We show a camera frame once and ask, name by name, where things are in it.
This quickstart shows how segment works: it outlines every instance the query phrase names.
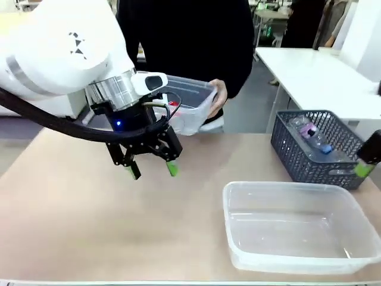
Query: transparent plastic box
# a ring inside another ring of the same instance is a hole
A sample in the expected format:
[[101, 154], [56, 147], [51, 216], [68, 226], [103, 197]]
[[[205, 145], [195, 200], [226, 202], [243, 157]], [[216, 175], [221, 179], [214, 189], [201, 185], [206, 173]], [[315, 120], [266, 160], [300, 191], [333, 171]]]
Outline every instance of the transparent plastic box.
[[354, 197], [333, 185], [232, 182], [223, 191], [233, 265], [335, 275], [381, 261], [381, 239]]
[[[168, 103], [172, 102], [171, 112], [179, 101], [178, 97], [172, 93], [182, 98], [183, 102], [170, 120], [170, 124], [176, 133], [191, 136], [197, 133], [206, 121], [217, 89], [207, 82], [168, 76], [168, 85], [158, 92], [167, 94]], [[155, 108], [154, 110], [157, 117], [164, 115], [163, 109]]]

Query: plastic basket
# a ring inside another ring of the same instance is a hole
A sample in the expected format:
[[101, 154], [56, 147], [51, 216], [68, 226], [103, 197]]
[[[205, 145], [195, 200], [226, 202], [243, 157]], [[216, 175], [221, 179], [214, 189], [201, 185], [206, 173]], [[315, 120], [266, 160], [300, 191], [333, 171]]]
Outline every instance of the plastic basket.
[[[345, 152], [350, 161], [321, 163], [309, 158], [286, 125], [290, 119], [301, 115], [307, 116], [329, 144]], [[280, 111], [271, 137], [271, 144], [293, 181], [336, 185], [348, 190], [357, 189], [364, 181], [353, 171], [358, 159], [356, 152], [363, 143], [343, 121], [326, 110]]]

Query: floor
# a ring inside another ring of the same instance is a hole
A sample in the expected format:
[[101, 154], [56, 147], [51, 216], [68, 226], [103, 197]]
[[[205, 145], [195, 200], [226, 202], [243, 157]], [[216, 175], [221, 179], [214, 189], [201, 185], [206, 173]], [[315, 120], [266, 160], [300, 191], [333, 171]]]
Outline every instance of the floor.
[[[270, 71], [262, 62], [254, 62], [251, 75], [240, 94], [224, 108], [226, 133], [265, 133], [271, 106], [277, 88], [270, 86]], [[98, 116], [90, 125], [93, 128], [109, 127], [107, 120]], [[12, 165], [41, 127], [21, 118], [0, 117], [0, 176]], [[381, 168], [371, 176], [381, 188]]]

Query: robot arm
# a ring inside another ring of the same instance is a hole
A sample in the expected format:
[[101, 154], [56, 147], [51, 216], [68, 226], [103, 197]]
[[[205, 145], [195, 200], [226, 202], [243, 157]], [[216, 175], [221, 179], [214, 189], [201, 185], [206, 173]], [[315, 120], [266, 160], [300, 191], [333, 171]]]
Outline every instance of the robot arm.
[[[114, 164], [128, 167], [136, 179], [134, 155], [153, 153], [168, 163], [182, 151], [168, 107], [161, 106], [167, 116], [159, 120], [153, 111], [161, 96], [154, 92], [167, 83], [165, 74], [136, 72], [106, 0], [44, 0], [0, 47], [0, 105], [44, 127], [105, 142]], [[78, 126], [25, 101], [83, 88], [113, 132]]]

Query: green object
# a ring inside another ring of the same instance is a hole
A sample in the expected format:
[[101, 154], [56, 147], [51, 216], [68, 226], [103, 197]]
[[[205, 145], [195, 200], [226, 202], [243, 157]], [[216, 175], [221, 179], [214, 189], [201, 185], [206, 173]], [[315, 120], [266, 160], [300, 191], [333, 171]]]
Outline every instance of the green object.
[[355, 168], [355, 173], [359, 177], [366, 178], [369, 176], [371, 171], [374, 170], [374, 168], [375, 168], [375, 165], [369, 165], [369, 164], [360, 162]]
[[167, 162], [167, 167], [172, 177], [176, 177], [179, 172], [179, 167], [176, 161]]
[[132, 168], [131, 168], [131, 166], [130, 167], [124, 167], [127, 171], [129, 171], [130, 172], [130, 174], [131, 174], [131, 176], [132, 176], [132, 178], [134, 179], [134, 180], [137, 180], [137, 177], [135, 176], [135, 174], [132, 172]]

